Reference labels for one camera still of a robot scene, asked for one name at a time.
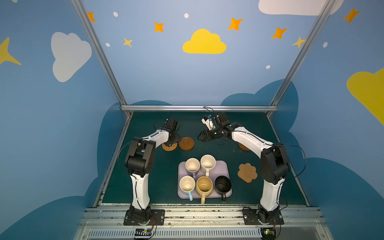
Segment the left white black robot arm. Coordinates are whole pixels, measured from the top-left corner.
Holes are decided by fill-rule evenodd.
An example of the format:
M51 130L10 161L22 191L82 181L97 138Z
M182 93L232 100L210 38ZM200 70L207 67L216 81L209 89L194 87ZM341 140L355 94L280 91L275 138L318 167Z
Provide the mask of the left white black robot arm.
M133 184L130 216L143 220L150 217L149 174L154 167L156 148L165 147L167 150L174 150L181 140L177 127L176 120L167 119L162 128L146 137L134 138L130 143L125 158L125 167Z

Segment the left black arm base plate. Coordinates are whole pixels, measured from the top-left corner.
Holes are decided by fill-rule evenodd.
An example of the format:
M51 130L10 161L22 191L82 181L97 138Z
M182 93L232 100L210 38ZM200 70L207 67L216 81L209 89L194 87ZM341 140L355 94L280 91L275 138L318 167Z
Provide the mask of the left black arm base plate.
M165 221L165 211L164 210L151 210L141 211L141 210L128 210L124 217L124 226L163 226Z

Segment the brown wooden round coaster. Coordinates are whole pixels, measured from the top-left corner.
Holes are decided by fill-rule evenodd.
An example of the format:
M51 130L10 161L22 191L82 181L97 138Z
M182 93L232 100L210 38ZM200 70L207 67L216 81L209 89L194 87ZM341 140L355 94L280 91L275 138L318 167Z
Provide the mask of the brown wooden round coaster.
M179 142L179 147L183 151L190 151L191 149L193 149L194 145L195 145L195 142L190 137L184 137Z
M240 143L238 143L238 146L239 146L239 148L241 149L241 150L243 150L243 151L250 151L250 149L249 148L247 148L246 146L244 146L244 145L242 145L242 144L240 144Z

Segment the cork paw shaped coaster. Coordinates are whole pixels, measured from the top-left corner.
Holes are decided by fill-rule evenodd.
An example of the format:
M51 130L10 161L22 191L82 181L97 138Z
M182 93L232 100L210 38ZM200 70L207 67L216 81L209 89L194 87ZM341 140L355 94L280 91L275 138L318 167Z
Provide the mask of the cork paw shaped coaster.
M251 183L253 180L256 180L258 177L256 167L252 166L250 163L240 164L238 177L245 181L246 183Z

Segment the woven rattan round coaster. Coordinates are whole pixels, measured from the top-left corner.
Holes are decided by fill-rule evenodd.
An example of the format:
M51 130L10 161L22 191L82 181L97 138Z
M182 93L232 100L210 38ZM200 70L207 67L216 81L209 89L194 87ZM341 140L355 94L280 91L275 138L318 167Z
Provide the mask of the woven rattan round coaster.
M177 143L174 143L170 146L166 146L165 144L162 144L162 148L166 151L166 152L171 152L171 151L174 151L176 148L177 148L178 144Z

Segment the cream mug lilac handle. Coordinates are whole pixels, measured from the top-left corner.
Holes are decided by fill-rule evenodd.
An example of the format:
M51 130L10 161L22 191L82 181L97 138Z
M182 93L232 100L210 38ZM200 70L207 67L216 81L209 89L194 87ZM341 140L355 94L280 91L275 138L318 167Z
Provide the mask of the cream mug lilac handle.
M186 161L185 167L190 177L196 179L196 175L200 170L200 161L196 158L190 158Z

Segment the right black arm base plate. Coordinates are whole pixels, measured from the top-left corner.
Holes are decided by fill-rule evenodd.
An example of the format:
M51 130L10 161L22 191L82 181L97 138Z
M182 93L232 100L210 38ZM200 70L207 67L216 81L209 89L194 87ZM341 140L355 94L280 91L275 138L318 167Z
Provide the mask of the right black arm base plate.
M274 211L272 214L259 213L258 209L244 207L242 209L245 225L284 225L281 211Z

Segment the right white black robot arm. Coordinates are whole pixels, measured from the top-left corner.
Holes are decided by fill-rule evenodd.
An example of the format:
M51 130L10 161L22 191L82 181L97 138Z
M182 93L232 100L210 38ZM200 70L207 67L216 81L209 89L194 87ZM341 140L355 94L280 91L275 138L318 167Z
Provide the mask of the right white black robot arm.
M290 171L285 146L264 140L237 122L231 123L225 113L206 115L202 118L202 123L208 129L198 135L198 140L209 142L229 138L242 144L260 158L264 185L259 210L265 214L277 212L280 207L281 190Z

